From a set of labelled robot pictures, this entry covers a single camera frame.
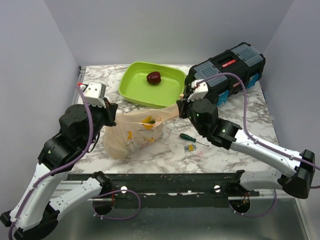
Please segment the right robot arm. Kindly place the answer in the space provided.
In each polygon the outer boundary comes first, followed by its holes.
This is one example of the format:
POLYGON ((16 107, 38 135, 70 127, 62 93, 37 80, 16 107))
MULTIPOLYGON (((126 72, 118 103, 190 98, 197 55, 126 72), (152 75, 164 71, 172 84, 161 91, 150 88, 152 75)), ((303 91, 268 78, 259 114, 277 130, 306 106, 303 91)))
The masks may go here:
POLYGON ((240 125, 222 119, 208 99, 177 100, 179 117, 189 119, 200 136, 212 145, 251 156, 271 167, 270 171, 242 172, 230 183, 230 191, 241 196, 247 191, 283 190, 288 195, 307 199, 315 174, 315 154, 283 148, 259 139, 240 125))

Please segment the orange plastic bag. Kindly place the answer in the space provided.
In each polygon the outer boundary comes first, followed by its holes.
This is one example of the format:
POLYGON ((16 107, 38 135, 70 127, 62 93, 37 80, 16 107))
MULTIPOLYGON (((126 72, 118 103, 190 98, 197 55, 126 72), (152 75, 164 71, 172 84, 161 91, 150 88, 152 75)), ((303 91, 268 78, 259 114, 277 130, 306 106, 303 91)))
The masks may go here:
POLYGON ((164 124, 178 117, 176 104, 161 109, 118 113, 115 118, 116 126, 104 128, 104 150, 113 159, 126 158, 153 144, 161 137, 164 124))

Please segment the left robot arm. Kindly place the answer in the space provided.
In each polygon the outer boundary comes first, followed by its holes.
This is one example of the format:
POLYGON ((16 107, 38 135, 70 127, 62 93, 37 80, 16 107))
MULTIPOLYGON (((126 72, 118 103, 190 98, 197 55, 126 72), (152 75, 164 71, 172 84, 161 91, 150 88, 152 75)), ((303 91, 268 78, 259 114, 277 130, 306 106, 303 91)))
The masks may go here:
POLYGON ((42 240, 70 210, 90 198, 104 198, 110 194, 110 179, 98 171, 79 187, 52 197, 75 163, 88 153, 102 127, 116 125, 118 104, 106 99, 103 103, 103 107, 71 105, 59 118, 59 133, 44 144, 22 199, 14 209, 0 216, 1 222, 9 228, 9 239, 42 240))

